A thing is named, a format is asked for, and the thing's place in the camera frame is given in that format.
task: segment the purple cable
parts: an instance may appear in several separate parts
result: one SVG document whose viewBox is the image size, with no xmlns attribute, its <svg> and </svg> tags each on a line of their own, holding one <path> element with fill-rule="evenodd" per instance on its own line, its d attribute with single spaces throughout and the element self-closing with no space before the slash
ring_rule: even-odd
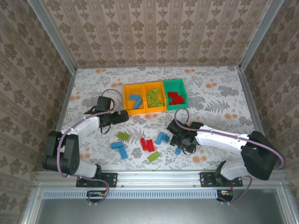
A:
<svg viewBox="0 0 299 224">
<path fill-rule="evenodd" d="M 185 109 L 185 108 L 183 108 L 183 107 L 177 109 L 177 110 L 175 111 L 175 113 L 174 113 L 174 120 L 175 120 L 175 122 L 177 123 L 177 125 L 178 125 L 179 127 L 183 128 L 183 129 L 185 129 L 185 130 L 187 130 L 187 131 L 207 132 L 207 133 L 218 134 L 218 135 L 222 135 L 222 136 L 229 137 L 229 138 L 232 138 L 232 139 L 243 140 L 243 141 L 249 142 L 249 143 L 251 143 L 251 144 L 254 144 L 254 145 L 256 145 L 256 146 L 263 147 L 263 148 L 269 150 L 270 152 L 274 153 L 274 154 L 280 159 L 280 165 L 279 165 L 278 167 L 275 167 L 274 170 L 276 170 L 276 169 L 281 169 L 281 168 L 284 166 L 285 161 L 284 161 L 283 157 L 282 157 L 278 152 L 276 152 L 274 149 L 272 149 L 272 148 L 270 148 L 270 147 L 268 147 L 268 146 L 266 146 L 266 145 L 264 145 L 264 144 L 261 144 L 261 143 L 259 143 L 259 142 L 255 142 L 255 141 L 252 141 L 252 140 L 249 140 L 249 139 L 246 139 L 246 138 L 240 138 L 240 137 L 237 137 L 237 136 L 235 136 L 235 135 L 231 135 L 231 134 L 224 134 L 224 133 L 220 133 L 220 132 L 217 132 L 217 131 L 208 131 L 208 130 L 193 129 L 193 128 L 188 128 L 188 127 L 184 127 L 184 126 L 180 125 L 180 124 L 178 123 L 178 120 L 177 120 L 177 113 L 178 113 L 178 111 L 181 110 L 181 109 L 183 109 L 183 110 L 185 110 L 185 111 L 187 112 L 187 121 L 186 121 L 186 123 L 188 122 L 189 117 L 190 117 L 189 111 L 188 111 L 187 109 Z M 249 182 L 247 188 L 244 190 L 244 192 L 241 194 L 240 197 L 238 197 L 237 199 L 232 200 L 232 201 L 230 201 L 230 202 L 228 202 L 228 203 L 234 203 L 234 202 L 237 202 L 237 201 L 239 201 L 239 200 L 246 194 L 246 192 L 248 191 L 248 189 L 249 189 L 249 187 L 251 186 L 251 183 L 252 183 L 252 177 L 251 177 L 251 176 L 246 176 L 246 177 L 249 177 L 249 178 L 250 178 L 250 182 Z"/>
<path fill-rule="evenodd" d="M 57 170 L 58 170 L 58 173 L 63 177 L 63 178 L 66 178 L 68 177 L 69 175 L 64 175 L 61 171 L 61 168 L 60 168 L 60 149 L 61 149 L 61 145 L 62 145 L 62 142 L 64 140 L 64 138 L 66 137 L 66 135 L 73 129 L 73 128 L 76 128 L 78 125 L 80 125 L 83 121 L 85 121 L 86 119 L 89 119 L 90 117 L 94 117 L 94 116 L 98 116 L 98 115 L 102 115 L 102 114 L 107 114 L 107 113 L 111 113 L 111 112 L 114 112 L 114 111 L 118 111 L 121 107 L 121 105 L 123 104 L 123 98 L 122 98 L 122 95 L 121 95 L 121 92 L 119 92 L 118 90 L 115 90 L 115 89 L 106 89 L 105 91 L 102 92 L 101 96 L 103 96 L 103 94 L 107 91 L 116 91 L 120 97 L 121 97 L 121 103 L 118 105 L 118 107 L 114 108 L 113 110 L 111 111 L 106 111 L 106 112 L 100 112 L 100 113 L 96 113 L 96 114 L 93 114 L 93 115 L 89 115 L 87 117 L 85 117 L 84 119 L 80 120 L 79 122 L 77 122 L 76 124 L 74 124 L 72 127 L 70 127 L 68 130 L 65 131 L 65 133 L 61 136 L 61 139 L 59 140 L 59 144 L 58 144 L 58 147 L 57 147 Z M 79 178 L 83 178 L 83 179 L 86 179 L 86 180 L 90 180 L 90 181 L 99 181 L 99 182 L 103 182 L 105 183 L 105 185 L 107 186 L 107 191 L 106 191 L 106 194 L 104 195 L 104 197 L 99 201 L 99 203 L 103 202 L 103 200 L 107 197 L 108 193 L 109 193 L 109 184 L 104 181 L 104 180 L 100 180 L 100 179 L 92 179 L 92 178 L 89 178 L 89 177 L 85 177 L 85 176 L 77 176 L 77 175 L 74 175 L 76 177 L 79 177 Z"/>
</svg>

